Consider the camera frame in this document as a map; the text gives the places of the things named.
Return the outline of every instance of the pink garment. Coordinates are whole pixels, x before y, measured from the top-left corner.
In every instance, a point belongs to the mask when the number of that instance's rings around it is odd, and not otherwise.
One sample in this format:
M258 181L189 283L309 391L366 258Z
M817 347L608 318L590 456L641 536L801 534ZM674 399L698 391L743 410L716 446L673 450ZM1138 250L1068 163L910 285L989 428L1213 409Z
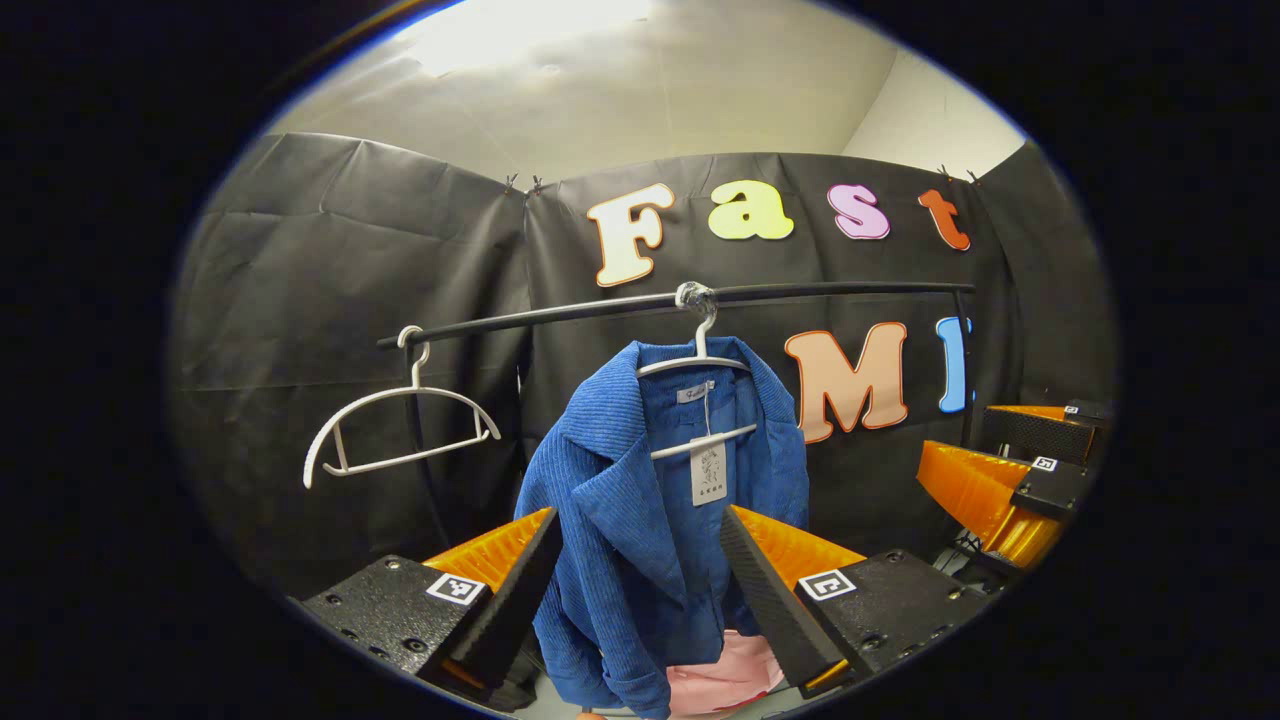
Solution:
M746 638L724 630L721 659L709 665L672 665L671 714L699 715L764 697L780 682L782 667L763 635Z

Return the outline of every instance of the orange letter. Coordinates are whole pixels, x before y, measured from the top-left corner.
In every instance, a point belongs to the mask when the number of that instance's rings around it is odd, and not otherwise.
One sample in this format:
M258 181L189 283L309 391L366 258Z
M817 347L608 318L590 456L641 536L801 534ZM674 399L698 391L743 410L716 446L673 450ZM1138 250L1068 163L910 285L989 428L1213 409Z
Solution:
M956 250L969 250L969 236L960 232L955 220L951 219L954 215L959 215L955 205L943 200L942 193L936 190L925 192L918 200L920 205L929 209L929 214L933 215L933 225L938 228L943 242Z
M622 197L605 200L586 211L600 231L600 272L595 284L612 287L640 279L653 272L653 259L641 258L636 241L643 240L650 250L662 245L662 218L653 208L640 210L640 219L631 220L631 210L639 205L671 208L676 195L663 183L628 192Z
M858 368L826 331L800 333L787 340L786 354L800 364L800 429L805 443L822 442L835 432L827 421L826 405L847 433L858 424L867 393L870 409L863 427L887 428L906 419L902 404L902 342L906 325L878 323L867 332Z

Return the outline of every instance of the blue jacket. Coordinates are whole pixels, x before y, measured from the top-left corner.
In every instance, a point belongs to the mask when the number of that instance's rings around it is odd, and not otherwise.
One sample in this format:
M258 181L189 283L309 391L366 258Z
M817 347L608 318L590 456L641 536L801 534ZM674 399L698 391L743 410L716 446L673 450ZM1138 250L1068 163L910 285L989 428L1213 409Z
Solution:
M516 516L553 506L564 537L534 629L566 702L666 720L668 665L716 662L726 626L759 634L719 547L726 503L808 525L791 395L740 340L707 338L707 348L751 374L701 365L637 379L637 368L694 346L632 342L579 386L525 473ZM708 379L705 401L677 402ZM649 454L708 434L708 414L713 433L758 428L726 442L727 497L695 507L690 454Z

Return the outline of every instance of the white hanger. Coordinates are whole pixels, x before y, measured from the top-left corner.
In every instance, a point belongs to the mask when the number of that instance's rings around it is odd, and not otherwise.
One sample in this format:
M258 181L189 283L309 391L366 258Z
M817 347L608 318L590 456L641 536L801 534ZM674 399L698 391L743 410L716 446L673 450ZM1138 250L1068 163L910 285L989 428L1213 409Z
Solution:
M652 365L645 365L636 370L636 377L643 378L645 375L652 375L654 373L660 373L663 370L671 370L675 368L689 368L696 365L721 365L724 368L737 368L740 370L751 372L745 363L739 363L737 360L730 360L728 357L712 357L707 355L707 331L716 323L717 307L714 292L699 283L687 282L676 288L676 307L692 307L701 311L705 318L701 324L698 325L698 331L694 333L694 347L696 348L696 355L692 357L677 357L675 360L663 360L662 363L654 363ZM710 430L710 416L707 418L707 429ZM671 457L673 455L680 455L681 452L691 452L694 450L700 450L703 447L710 447L718 445L726 439L735 438L739 436L745 436L756 428L756 423L751 423L744 428L737 428L733 430L727 430L723 433L713 433L707 437L700 437L691 439L684 445L677 445L675 447L668 447L664 450L658 450L649 454L650 460L662 460L663 457Z
M408 333L417 332L417 331L421 331L421 329L422 328L420 328L417 325L408 325L407 328L404 328L404 329L401 331L401 334L397 338L396 343L399 347L404 347L404 342L406 342L406 338L407 338ZM334 445L338 446L338 464L340 465L340 468L334 468L334 466L329 465L328 462L325 462L324 464L324 469L330 475L338 475L338 477L358 475L360 473L369 473L370 470L381 470L383 468L392 468L394 465L403 465L404 462L412 462L415 460L421 460L424 457L430 457L433 455L440 455L443 452L449 452L451 450L457 450L460 447L466 447L468 445L475 445L477 442L484 442L484 441L489 439L490 436L493 436L494 439L502 439L502 433L498 432L498 427L494 425L493 419L489 418L489 414L485 413L483 407L480 407L479 405L476 405L475 401L472 401L470 397L465 397L462 395L458 395L456 392L449 392L447 389L439 389L439 388L434 388L434 387L422 387L421 386L421 379L420 379L419 372L422 368L422 365L426 364L426 359L430 357L430 355L431 355L431 343L424 342L422 343L422 356L419 357L416 363L413 363L413 366L410 370L410 375L411 375L412 383L413 383L412 386L394 388L394 389L384 389L381 392L375 392L374 395L369 395L369 396L361 397L360 400L352 402L351 405L347 405L346 407L343 407L342 410L339 410L338 413L335 413L333 418L329 418L329 421L326 421L324 424L324 427L320 428L320 432L316 433L316 438L314 441L311 441L311 448L307 450L307 461L306 461L306 465L303 465L303 468L302 468L302 484L306 488L308 488L308 489L311 488L311 471L315 468L316 455L320 454L320 446L324 445L324 437L326 434L329 434L330 429L333 430ZM356 465L355 468L348 466L347 465L347 451L342 446L342 430L338 429L338 421L342 420L343 418L346 418L353 410L364 407L365 405L369 405L371 402L378 402L379 400L385 400L388 397L397 397L397 396L402 396L402 395L443 395L444 397L452 397L453 400L458 400L458 401L466 402L467 405L471 406L472 414L475 415L476 437L470 438L470 439L465 439L465 441L461 441L461 442L456 442L453 445L445 445L445 446L442 446L442 447L433 447L431 450L424 450L421 452L415 452L412 455L403 455L401 457L392 457L390 460L379 460L378 462L366 462L365 465ZM488 429L484 429L484 428L480 427L480 420L484 420L484 424L486 425Z

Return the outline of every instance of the black metal rod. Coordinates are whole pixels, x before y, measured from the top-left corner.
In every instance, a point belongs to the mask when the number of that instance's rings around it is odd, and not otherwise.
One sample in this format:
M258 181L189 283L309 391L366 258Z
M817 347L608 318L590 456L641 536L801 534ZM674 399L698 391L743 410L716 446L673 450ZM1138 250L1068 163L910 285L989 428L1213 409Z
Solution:
M413 351L412 343L404 343L404 363L407 364L406 373L408 374L408 383L413 382L413 363L417 360L416 352ZM417 411L417 395L404 396L404 415L408 419L408 432L412 437L413 452L422 452L422 416ZM440 511L436 509L435 492L431 489L431 468L428 466L426 459L417 460L413 462L417 469L419 482L422 483L422 489L426 492L426 521L431 527L431 536L435 541L436 552L444 552L449 550L452 544L449 543L449 534L444 530L444 523L440 521Z
M964 309L964 297L959 291L955 292L956 300L956 319L960 320L960 348L964 352L961 361L964 363L964 425L960 428L960 445L961 447L973 448L973 393L975 388L973 387L973 373L970 372L969 363L969 341L972 334L969 333L969 314Z
M956 283L883 283L883 282L831 282L831 283L791 283L791 284L751 284L716 288L716 300L719 304L751 302L755 300L781 300L785 297L809 297L817 295L870 295L870 293L925 293L945 292L959 293L974 292L972 284ZM637 313L641 310L660 310L675 307L676 293L664 292L659 295L640 295L636 297L620 297L616 300L599 300L595 302L580 302L577 305L562 305L545 310L530 310L497 318L484 318L468 320L453 325L443 325L428 331L415 331L408 334L406 346L433 340L451 337L466 337L472 334L503 331L508 328L524 328L557 323L561 320L576 320L579 318L598 318L602 315L617 315L622 313ZM384 337L378 341L378 347L389 350L397 346L397 337Z

